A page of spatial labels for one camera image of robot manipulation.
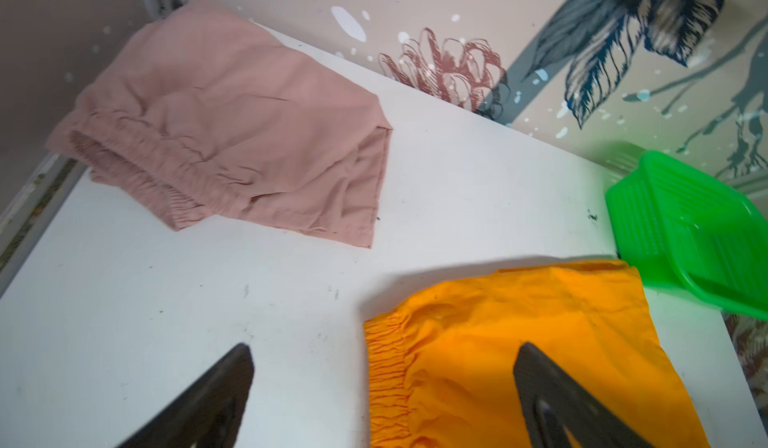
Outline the pink shorts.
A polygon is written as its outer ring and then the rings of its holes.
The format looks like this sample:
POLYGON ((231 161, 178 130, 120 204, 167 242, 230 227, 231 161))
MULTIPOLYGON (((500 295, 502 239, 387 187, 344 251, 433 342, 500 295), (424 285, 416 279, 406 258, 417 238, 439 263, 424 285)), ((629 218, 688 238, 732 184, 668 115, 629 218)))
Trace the pink shorts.
POLYGON ((47 146, 175 231, 221 216, 368 248, 391 134, 374 94, 194 0, 138 31, 47 146))

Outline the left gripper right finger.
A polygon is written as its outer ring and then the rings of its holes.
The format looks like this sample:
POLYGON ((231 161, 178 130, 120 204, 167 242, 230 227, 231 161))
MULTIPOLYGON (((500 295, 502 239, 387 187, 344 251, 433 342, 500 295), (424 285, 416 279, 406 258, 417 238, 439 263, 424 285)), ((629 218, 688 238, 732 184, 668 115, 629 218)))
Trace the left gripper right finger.
POLYGON ((648 447, 650 443, 530 342, 513 369, 534 447, 648 447))

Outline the orange shorts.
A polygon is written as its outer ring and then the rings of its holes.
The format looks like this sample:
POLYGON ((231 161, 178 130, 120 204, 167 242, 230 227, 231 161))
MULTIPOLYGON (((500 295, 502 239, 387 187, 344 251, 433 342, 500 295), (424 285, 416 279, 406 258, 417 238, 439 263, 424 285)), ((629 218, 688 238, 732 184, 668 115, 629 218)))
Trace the orange shorts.
POLYGON ((704 447, 638 271, 502 270, 418 292, 364 325, 375 447, 526 447, 513 367, 532 343, 656 447, 704 447))

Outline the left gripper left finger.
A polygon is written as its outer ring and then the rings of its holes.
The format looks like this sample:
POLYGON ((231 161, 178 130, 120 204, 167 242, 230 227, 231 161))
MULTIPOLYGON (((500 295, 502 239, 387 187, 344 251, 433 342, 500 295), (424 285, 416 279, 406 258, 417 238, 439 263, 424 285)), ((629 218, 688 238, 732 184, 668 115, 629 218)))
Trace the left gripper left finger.
POLYGON ((254 374, 250 348, 235 345, 122 446, 234 446, 254 374))

